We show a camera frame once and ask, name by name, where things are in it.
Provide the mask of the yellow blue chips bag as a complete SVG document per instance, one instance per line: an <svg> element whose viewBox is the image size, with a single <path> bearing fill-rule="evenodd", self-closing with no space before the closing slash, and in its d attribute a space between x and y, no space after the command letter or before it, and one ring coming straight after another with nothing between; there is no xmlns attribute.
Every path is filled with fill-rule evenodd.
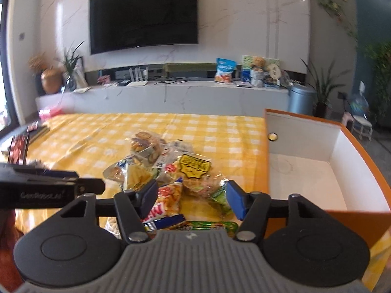
<svg viewBox="0 0 391 293"><path fill-rule="evenodd" d="M135 157L128 156L103 171L103 177L119 184L122 191L138 191L154 178L151 170Z"/></svg>

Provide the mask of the green candy packet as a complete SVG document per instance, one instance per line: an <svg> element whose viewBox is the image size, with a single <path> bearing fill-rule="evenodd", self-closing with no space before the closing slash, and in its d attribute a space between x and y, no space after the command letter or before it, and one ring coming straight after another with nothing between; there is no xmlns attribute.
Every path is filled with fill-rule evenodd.
<svg viewBox="0 0 391 293"><path fill-rule="evenodd" d="M229 237L233 238L239 229L239 225L233 221L183 221L169 230L200 231L200 230L225 230Z"/></svg>

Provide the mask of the orange chips bag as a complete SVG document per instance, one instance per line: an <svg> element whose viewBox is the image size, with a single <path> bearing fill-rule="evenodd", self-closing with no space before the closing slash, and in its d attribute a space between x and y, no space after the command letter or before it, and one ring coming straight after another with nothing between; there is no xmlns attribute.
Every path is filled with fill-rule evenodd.
<svg viewBox="0 0 391 293"><path fill-rule="evenodd" d="M158 198L148 216L142 223L175 216L180 213L180 199L182 197L183 180L177 179L171 184L158 188Z"/></svg>

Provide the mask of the yellow label peanut snack bag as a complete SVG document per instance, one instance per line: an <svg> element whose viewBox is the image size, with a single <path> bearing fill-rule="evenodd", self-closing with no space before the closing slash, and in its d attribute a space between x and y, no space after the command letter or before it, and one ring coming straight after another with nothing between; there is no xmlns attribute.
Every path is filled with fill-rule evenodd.
<svg viewBox="0 0 391 293"><path fill-rule="evenodd" d="M215 169L210 159L199 154L185 153L164 166L165 174L176 181L182 179L187 191L198 197L211 198L225 179L224 174Z"/></svg>

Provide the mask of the green plant in vase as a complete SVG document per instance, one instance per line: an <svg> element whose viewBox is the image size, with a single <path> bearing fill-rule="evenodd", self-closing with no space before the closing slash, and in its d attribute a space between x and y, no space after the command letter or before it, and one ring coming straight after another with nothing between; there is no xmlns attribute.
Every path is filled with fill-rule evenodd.
<svg viewBox="0 0 391 293"><path fill-rule="evenodd" d="M58 61L63 65L66 74L66 81L64 90L65 91L74 91L77 88L77 78L75 75L75 70L79 59L82 57L79 55L78 50L84 44L85 40L79 43L76 47L69 47L63 49L62 59Z"/></svg>

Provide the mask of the orange round vase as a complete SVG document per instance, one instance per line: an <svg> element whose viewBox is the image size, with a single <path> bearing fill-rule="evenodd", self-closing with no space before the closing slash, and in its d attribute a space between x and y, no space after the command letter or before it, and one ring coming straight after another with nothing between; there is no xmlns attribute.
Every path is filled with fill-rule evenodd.
<svg viewBox="0 0 391 293"><path fill-rule="evenodd" d="M62 87L62 72L56 68L44 70L41 83L46 94L58 93Z"/></svg>

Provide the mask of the water dispenser bottle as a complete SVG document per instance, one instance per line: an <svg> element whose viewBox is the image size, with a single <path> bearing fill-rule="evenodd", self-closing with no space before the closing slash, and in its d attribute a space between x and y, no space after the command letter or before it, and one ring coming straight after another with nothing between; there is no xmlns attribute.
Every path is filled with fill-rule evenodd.
<svg viewBox="0 0 391 293"><path fill-rule="evenodd" d="M364 82L361 81L358 88L358 93L351 97L350 105L353 116L360 116L367 120L369 113L369 103L365 98L365 88L366 87Z"/></svg>

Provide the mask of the green snack packet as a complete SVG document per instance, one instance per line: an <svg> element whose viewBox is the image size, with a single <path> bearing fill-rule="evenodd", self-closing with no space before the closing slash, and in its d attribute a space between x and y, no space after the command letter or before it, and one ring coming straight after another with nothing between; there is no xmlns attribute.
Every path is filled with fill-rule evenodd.
<svg viewBox="0 0 391 293"><path fill-rule="evenodd" d="M227 201L226 189L224 186L219 187L215 192L209 195L211 203L219 209L222 216L226 216L232 212L231 207Z"/></svg>

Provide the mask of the white marble tv console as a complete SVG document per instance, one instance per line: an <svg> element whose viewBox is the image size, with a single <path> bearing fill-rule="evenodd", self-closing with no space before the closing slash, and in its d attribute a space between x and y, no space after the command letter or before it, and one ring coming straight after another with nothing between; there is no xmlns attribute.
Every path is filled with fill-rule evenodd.
<svg viewBox="0 0 391 293"><path fill-rule="evenodd" d="M214 81L150 82L144 86L94 87L36 98L36 106L63 113L171 113L264 116L269 109L288 110L288 90L243 88Z"/></svg>

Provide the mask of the teddy bear toy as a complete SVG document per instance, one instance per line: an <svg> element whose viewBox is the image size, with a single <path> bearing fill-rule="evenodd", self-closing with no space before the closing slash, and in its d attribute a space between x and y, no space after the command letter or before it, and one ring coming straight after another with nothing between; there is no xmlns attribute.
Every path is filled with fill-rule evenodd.
<svg viewBox="0 0 391 293"><path fill-rule="evenodd" d="M253 87L263 87L265 71L265 59L262 57L253 57L250 65L250 84Z"/></svg>

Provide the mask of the white stool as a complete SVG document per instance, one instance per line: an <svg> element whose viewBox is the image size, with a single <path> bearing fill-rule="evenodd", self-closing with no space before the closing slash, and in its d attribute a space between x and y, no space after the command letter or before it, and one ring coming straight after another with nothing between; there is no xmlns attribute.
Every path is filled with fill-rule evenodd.
<svg viewBox="0 0 391 293"><path fill-rule="evenodd" d="M364 137L369 141L372 140L373 127L365 117L345 112L342 117L342 124L350 132L355 132L360 140Z"/></svg>

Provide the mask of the white wifi router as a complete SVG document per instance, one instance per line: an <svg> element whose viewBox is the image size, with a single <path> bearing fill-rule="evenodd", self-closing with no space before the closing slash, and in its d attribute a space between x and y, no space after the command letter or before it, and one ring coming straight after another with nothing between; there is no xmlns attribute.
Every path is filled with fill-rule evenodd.
<svg viewBox="0 0 391 293"><path fill-rule="evenodd" d="M148 67L143 70L140 67L130 68L129 75L129 87L145 86L148 83Z"/></svg>

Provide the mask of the white spicy strip packet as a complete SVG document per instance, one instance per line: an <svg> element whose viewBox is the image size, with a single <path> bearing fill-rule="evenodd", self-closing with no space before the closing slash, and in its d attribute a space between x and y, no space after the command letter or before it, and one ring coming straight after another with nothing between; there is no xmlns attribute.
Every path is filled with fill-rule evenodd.
<svg viewBox="0 0 391 293"><path fill-rule="evenodd" d="M157 158L153 167L158 170L164 171L168 164L175 162L175 160L186 153L192 153L194 151L193 146L190 142L182 140L174 140L168 142L160 156Z"/></svg>

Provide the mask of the cookie snack bag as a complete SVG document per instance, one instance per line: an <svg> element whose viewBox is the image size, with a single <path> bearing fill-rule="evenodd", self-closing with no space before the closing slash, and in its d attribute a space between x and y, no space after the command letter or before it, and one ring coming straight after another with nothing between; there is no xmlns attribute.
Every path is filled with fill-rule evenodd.
<svg viewBox="0 0 391 293"><path fill-rule="evenodd" d="M145 166L151 167L160 157L165 145L166 141L159 135L139 131L130 139L130 154Z"/></svg>

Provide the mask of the grey metal trash can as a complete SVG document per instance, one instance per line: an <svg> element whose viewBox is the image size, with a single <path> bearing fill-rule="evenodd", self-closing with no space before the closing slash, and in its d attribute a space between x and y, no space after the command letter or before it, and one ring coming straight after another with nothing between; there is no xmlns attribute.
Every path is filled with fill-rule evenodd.
<svg viewBox="0 0 391 293"><path fill-rule="evenodd" d="M289 90L288 111L301 115L312 115L316 91L312 87L296 84Z"/></svg>

